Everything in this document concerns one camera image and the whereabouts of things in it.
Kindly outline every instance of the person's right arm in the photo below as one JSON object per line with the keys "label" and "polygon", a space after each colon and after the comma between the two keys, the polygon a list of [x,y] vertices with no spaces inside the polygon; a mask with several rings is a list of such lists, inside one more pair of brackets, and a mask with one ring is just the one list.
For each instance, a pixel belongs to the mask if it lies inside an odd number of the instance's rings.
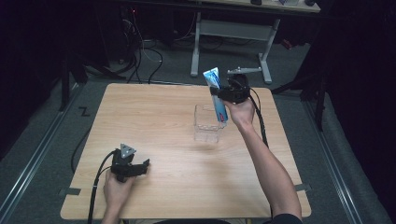
{"label": "person's right arm", "polygon": [[254,130],[253,103],[250,100],[238,105],[223,103],[230,109],[232,120],[244,138],[273,216],[292,214],[302,219],[300,201],[288,172]]}

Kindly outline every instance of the wooden table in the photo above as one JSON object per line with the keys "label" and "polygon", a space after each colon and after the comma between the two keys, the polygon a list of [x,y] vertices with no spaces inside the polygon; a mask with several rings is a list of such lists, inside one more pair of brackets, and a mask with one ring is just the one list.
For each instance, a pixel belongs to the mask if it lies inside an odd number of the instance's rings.
{"label": "wooden table", "polygon": [[[301,184],[288,139],[268,89],[257,88],[268,144],[295,185]],[[104,157],[120,143],[134,147],[133,163],[150,159],[146,175],[135,181],[122,218],[269,217],[248,150],[231,119],[218,143],[193,139],[195,105],[212,105],[206,86],[110,84],[61,211],[65,219],[86,219],[92,184]],[[260,129],[257,116],[254,124]],[[107,160],[105,167],[111,164]],[[105,176],[99,181],[94,218],[106,209]],[[311,213],[304,191],[298,192],[303,216]]]}
{"label": "wooden table", "polygon": [[285,11],[294,11],[294,12],[314,12],[319,13],[320,7],[318,4],[314,4],[312,7],[306,5],[304,0],[299,0],[296,6],[283,6],[279,1],[272,0],[262,0],[261,6],[255,6],[250,3],[250,0],[196,0],[197,2],[207,2],[207,3],[216,3],[216,4],[229,4],[229,5],[238,5],[242,7],[262,7],[262,8],[271,8],[271,9],[279,9]]}

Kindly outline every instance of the sleeve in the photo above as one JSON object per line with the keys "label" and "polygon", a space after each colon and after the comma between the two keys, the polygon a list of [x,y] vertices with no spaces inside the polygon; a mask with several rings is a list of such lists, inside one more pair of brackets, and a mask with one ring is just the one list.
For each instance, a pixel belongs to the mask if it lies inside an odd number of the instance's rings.
{"label": "sleeve", "polygon": [[272,224],[303,224],[303,222],[292,214],[279,214],[273,218]]}

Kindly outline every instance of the person's left hand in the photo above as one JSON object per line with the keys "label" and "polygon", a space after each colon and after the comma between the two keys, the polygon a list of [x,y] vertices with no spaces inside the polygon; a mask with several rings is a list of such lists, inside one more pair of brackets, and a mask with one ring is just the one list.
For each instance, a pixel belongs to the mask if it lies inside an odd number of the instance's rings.
{"label": "person's left hand", "polygon": [[106,172],[106,183],[104,186],[104,193],[106,198],[106,210],[117,214],[125,205],[131,193],[132,184],[136,180],[136,176],[128,177],[125,183],[117,180],[117,176],[111,171]]}

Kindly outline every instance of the black tape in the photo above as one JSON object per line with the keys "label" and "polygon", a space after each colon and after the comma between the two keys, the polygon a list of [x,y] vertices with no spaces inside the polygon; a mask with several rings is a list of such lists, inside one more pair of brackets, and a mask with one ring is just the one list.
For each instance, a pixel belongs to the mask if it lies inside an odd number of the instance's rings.
{"label": "black tape", "polygon": [[309,184],[299,184],[299,185],[295,185],[294,188],[296,189],[296,191],[301,191],[304,190],[305,192],[311,190],[311,185]]}
{"label": "black tape", "polygon": [[61,189],[61,190],[59,190],[59,196],[79,195],[80,192],[81,192],[81,189],[72,189],[72,188]]}

